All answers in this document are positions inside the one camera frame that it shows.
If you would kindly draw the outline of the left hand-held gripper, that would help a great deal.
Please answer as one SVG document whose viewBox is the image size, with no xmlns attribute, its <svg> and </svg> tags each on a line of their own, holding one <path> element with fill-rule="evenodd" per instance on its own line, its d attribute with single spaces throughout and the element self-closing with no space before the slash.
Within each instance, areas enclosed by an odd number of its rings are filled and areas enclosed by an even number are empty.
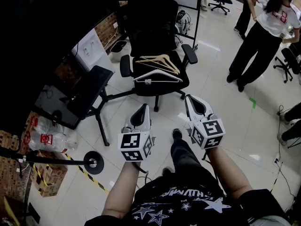
<svg viewBox="0 0 301 226">
<path fill-rule="evenodd" d="M 150 129 L 150 108 L 147 104 L 139 106 L 127 116 L 125 127 L 118 134 L 118 150 L 125 161 L 144 161 L 151 155 L 153 132 Z"/>
</svg>

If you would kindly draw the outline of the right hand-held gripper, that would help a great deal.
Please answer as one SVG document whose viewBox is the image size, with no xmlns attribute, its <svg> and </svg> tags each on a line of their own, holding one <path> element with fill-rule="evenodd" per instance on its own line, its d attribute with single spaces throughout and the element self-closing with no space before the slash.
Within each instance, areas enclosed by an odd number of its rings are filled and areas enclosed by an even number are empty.
<svg viewBox="0 0 301 226">
<path fill-rule="evenodd" d="M 189 126 L 190 137 L 201 149 L 218 147 L 225 135 L 222 120 L 217 118 L 209 103 L 197 96 L 188 94 L 185 97 L 185 108 Z"/>
</svg>

